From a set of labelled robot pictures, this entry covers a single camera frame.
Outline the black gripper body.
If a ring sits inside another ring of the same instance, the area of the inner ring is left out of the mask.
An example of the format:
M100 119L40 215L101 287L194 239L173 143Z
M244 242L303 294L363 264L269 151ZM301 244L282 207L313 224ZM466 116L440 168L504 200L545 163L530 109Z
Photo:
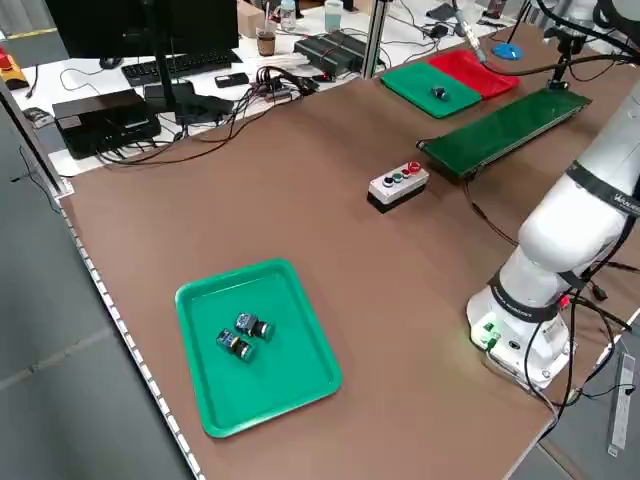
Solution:
M580 53L584 47L584 35L574 30L550 27L544 31L543 40L558 40L557 51L560 53Z

